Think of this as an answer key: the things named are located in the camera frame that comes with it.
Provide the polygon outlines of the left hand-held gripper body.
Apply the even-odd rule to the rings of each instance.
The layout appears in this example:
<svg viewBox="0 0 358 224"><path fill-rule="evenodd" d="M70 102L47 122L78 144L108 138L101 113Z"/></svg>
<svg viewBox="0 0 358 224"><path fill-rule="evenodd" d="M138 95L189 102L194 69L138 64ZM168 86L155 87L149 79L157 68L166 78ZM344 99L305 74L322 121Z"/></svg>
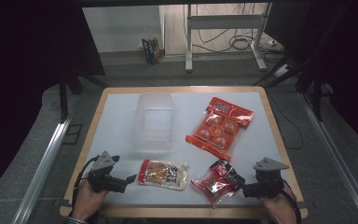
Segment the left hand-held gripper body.
<svg viewBox="0 0 358 224"><path fill-rule="evenodd" d="M107 151L104 151L93 163L89 171L88 180L95 192L102 190L124 193L127 187L126 179L119 179L110 175L115 162Z"/></svg>

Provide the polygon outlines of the large orange snack bag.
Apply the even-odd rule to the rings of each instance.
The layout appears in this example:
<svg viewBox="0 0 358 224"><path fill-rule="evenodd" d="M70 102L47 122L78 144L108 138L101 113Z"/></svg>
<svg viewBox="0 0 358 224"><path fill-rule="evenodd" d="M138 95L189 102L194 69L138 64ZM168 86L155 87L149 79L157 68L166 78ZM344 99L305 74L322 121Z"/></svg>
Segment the large orange snack bag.
<svg viewBox="0 0 358 224"><path fill-rule="evenodd" d="M231 161L230 149L240 130L251 123L254 112L214 97L208 104L203 119L186 141L207 151L216 158Z"/></svg>

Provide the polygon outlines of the white metal stand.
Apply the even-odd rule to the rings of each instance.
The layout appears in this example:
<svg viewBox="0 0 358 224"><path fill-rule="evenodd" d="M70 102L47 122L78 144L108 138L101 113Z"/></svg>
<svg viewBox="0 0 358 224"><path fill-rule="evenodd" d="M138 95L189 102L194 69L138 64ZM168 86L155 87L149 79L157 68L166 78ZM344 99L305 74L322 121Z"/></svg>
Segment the white metal stand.
<svg viewBox="0 0 358 224"><path fill-rule="evenodd" d="M192 53L192 31L193 30L211 30L211 29L256 29L257 33L251 41L250 47L254 54L255 61L260 71L266 71L267 66L259 51L261 36L269 15L271 3L266 3L261 14L251 15L208 15L193 16L191 13L191 5L187 6L185 31L186 38L186 71L193 70L193 53Z"/></svg>

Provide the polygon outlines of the person's plaid left sleeve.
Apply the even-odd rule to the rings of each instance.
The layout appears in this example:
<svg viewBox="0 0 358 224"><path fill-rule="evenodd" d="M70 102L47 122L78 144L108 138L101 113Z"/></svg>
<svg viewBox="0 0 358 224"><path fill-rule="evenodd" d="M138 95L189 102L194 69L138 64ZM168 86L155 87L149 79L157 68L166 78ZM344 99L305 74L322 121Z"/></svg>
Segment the person's plaid left sleeve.
<svg viewBox="0 0 358 224"><path fill-rule="evenodd" d="M76 217L66 217L63 224L89 224L87 220Z"/></svg>

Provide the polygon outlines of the black tripod legs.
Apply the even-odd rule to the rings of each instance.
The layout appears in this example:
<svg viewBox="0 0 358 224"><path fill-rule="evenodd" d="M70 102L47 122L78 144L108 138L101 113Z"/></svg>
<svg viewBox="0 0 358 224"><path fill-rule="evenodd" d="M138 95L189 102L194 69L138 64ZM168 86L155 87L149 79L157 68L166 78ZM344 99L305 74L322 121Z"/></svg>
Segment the black tripod legs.
<svg viewBox="0 0 358 224"><path fill-rule="evenodd" d="M271 70L257 80L254 83L254 86L262 85L264 88L272 88L282 83L289 77L300 74L300 77L295 85L297 92L305 92L309 89L310 86L313 86L313 92L311 94L312 104L311 111L313 115L317 118L318 121L322 121L321 114L321 99L322 99L322 76L319 74L319 56L316 53L313 53L309 56L307 60L302 63L295 64L288 71L283 73L279 77L275 77L273 80L269 81L269 78L274 75L279 68L284 66L287 61L290 60L289 55L283 56L272 68Z"/></svg>

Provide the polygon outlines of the food pouch with red end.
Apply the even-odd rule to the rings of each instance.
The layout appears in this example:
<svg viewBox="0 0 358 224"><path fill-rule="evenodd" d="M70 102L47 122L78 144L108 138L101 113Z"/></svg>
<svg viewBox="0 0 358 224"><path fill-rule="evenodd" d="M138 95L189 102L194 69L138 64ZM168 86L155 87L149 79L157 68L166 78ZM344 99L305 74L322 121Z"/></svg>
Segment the food pouch with red end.
<svg viewBox="0 0 358 224"><path fill-rule="evenodd" d="M137 181L140 185L184 190L187 183L188 163L144 160Z"/></svg>

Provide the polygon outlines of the blue paper bag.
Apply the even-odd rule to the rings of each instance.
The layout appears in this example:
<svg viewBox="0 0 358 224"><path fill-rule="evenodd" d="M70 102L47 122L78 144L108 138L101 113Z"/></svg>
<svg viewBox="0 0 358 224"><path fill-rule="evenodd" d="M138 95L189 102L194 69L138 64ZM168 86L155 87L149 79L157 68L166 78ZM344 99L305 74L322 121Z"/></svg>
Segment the blue paper bag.
<svg viewBox="0 0 358 224"><path fill-rule="evenodd" d="M145 61L149 64L156 64L163 55L159 47L158 37L153 30L148 30L141 39L144 50Z"/></svg>

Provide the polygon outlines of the dark red snack packet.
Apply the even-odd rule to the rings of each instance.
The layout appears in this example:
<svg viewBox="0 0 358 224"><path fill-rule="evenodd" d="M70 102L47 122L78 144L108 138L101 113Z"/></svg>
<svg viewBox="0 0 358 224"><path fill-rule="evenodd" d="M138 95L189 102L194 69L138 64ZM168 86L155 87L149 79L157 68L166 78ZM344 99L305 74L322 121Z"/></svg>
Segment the dark red snack packet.
<svg viewBox="0 0 358 224"><path fill-rule="evenodd" d="M210 171L220 183L229 186L233 191L242 189L245 185L245 179L227 161L216 161L210 166Z"/></svg>

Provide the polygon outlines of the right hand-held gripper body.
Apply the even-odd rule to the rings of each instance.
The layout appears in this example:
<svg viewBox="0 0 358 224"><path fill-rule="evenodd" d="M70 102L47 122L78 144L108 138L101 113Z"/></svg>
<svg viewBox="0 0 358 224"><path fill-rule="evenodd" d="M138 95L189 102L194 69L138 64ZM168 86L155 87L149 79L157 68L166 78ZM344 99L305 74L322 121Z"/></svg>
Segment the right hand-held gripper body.
<svg viewBox="0 0 358 224"><path fill-rule="evenodd" d="M283 189L281 170L289 166L270 158L264 158L255 166L256 183L252 185L252 197L276 197Z"/></svg>

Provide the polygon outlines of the black square floor frame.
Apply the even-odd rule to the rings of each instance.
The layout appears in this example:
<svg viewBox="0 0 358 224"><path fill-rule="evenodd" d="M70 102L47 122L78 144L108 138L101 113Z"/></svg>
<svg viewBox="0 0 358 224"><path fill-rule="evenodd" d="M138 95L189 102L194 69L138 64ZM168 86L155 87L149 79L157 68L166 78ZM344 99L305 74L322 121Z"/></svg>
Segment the black square floor frame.
<svg viewBox="0 0 358 224"><path fill-rule="evenodd" d="M83 125L82 124L71 124L62 140L62 143L66 146L74 146L77 144Z"/></svg>

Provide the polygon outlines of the black stand leg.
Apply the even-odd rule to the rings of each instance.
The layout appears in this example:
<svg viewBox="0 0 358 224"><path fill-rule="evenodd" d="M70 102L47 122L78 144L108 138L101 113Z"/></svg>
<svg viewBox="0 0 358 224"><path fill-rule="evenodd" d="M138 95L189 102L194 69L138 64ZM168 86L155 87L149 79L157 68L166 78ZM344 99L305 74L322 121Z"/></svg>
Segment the black stand leg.
<svg viewBox="0 0 358 224"><path fill-rule="evenodd" d="M67 100L67 89L69 88L73 94L80 94L83 87L76 75L62 74L59 82L60 89L60 106L61 106L61 123L64 123L69 115L69 107Z"/></svg>

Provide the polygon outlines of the person's left hand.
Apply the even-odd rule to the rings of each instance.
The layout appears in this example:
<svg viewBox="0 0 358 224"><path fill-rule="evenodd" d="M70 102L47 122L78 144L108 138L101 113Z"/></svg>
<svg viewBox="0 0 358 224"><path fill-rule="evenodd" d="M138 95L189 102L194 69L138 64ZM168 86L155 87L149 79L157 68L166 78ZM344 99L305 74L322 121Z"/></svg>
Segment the person's left hand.
<svg viewBox="0 0 358 224"><path fill-rule="evenodd" d="M95 192L88 179L83 178L77 188L75 207L69 217L76 217L89 222L89 219L102 207L106 195L106 190Z"/></svg>

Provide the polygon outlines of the red clear snack packet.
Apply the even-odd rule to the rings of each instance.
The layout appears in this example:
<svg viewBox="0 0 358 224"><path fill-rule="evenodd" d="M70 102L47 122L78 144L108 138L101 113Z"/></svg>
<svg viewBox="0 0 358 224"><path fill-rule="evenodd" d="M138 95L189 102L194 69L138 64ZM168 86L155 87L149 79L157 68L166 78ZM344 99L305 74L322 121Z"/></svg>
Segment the red clear snack packet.
<svg viewBox="0 0 358 224"><path fill-rule="evenodd" d="M231 197L234 194L229 183L224 178L214 174L193 179L191 184L205 196L212 208L215 208L224 198Z"/></svg>

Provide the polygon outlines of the clear plastic container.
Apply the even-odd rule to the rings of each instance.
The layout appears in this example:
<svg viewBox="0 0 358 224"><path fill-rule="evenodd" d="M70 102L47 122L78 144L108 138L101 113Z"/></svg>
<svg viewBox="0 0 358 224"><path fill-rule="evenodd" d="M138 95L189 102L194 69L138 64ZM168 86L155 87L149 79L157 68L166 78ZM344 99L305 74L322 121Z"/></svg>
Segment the clear plastic container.
<svg viewBox="0 0 358 224"><path fill-rule="evenodd" d="M139 96L131 128L131 141L142 153L166 153L172 148L175 104L167 92Z"/></svg>

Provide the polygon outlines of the aluminium floor rail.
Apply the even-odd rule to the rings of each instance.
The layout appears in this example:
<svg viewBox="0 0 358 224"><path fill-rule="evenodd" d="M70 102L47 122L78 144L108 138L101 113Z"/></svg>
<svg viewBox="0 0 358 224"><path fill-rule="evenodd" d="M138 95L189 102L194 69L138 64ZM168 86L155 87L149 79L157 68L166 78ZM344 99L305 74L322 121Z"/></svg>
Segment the aluminium floor rail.
<svg viewBox="0 0 358 224"><path fill-rule="evenodd" d="M341 154L338 151L337 145L331 138L329 132L326 130L324 124L318 120L314 115L312 110L312 103L310 99L306 96L305 93L299 93L298 97L304 106L308 117L316 131L319 135L324 148L327 151L332 163L334 164L341 180L343 181L347 191L351 195L353 202L355 203L356 208L358 209L358 182L352 174L347 163L343 160Z"/></svg>
<svg viewBox="0 0 358 224"><path fill-rule="evenodd" d="M39 162L39 165L34 173L31 183L28 186L28 189L26 190L26 192L21 200L21 203L18 207L18 210L15 213L15 216L13 217L10 224L26 224L27 223L30 215L32 214L32 211L34 209L34 206L36 204L38 196L46 182L48 173L49 173L51 166L55 160L55 157L56 157L58 150L62 144L62 140L65 136L65 133L66 133L69 125L70 125L69 118L67 118L65 121L60 122L57 125L57 127L48 143L45 153L41 159L41 162Z"/></svg>

